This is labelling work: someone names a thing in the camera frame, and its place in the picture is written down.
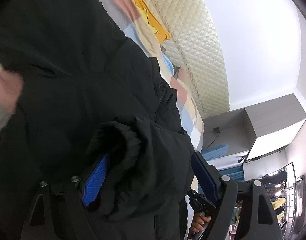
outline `quilted headboard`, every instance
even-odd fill
[[[202,118],[229,110],[229,91],[220,42],[203,0],[144,0],[171,33],[164,41],[166,55],[190,73],[192,90]]]

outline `bolt head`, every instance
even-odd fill
[[[40,182],[39,184],[41,187],[45,187],[47,185],[47,181],[46,180],[43,180]]]
[[[228,175],[223,175],[223,176],[221,177],[221,179],[224,180],[224,181],[229,181],[229,180],[230,180],[230,177],[229,177]]]
[[[71,177],[72,182],[78,182],[80,180],[79,176],[73,176]]]
[[[260,187],[261,184],[262,184],[261,181],[259,181],[257,179],[253,183],[254,183],[255,186],[258,186],[258,187]]]

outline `jacket zipper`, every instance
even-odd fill
[[[154,233],[155,233],[154,239],[156,240],[156,239],[157,239],[157,233],[156,233],[156,216],[154,216]]]
[[[166,87],[163,86],[163,88],[162,88],[162,95],[160,97],[160,100],[158,101],[158,105],[157,105],[157,108],[156,108],[156,111],[155,111],[155,114],[154,114],[154,122],[156,121],[156,114],[157,114],[157,111],[160,108],[160,105],[162,103],[163,98],[165,97],[165,93],[166,93]]]

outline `white ceiling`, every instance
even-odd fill
[[[223,50],[231,110],[296,87],[301,32],[291,0],[204,0]]]

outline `yellow cloth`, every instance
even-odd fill
[[[276,210],[278,207],[282,206],[285,203],[285,198],[280,197],[272,202],[273,209]]]
[[[238,211],[236,212],[236,220],[238,221],[240,219],[240,213],[242,208],[238,208]]]
[[[155,36],[157,37],[160,44],[164,40],[171,38],[171,34],[166,29],[164,29],[162,24],[160,24],[160,22],[151,13],[144,0],[132,0],[132,2],[135,4],[137,10],[140,12],[142,18],[149,25],[153,33],[155,33]]]
[[[281,218],[283,217],[283,215],[284,215],[284,213],[282,212],[281,214],[278,214],[278,215],[276,216],[276,218],[278,219],[278,221],[281,220]]]

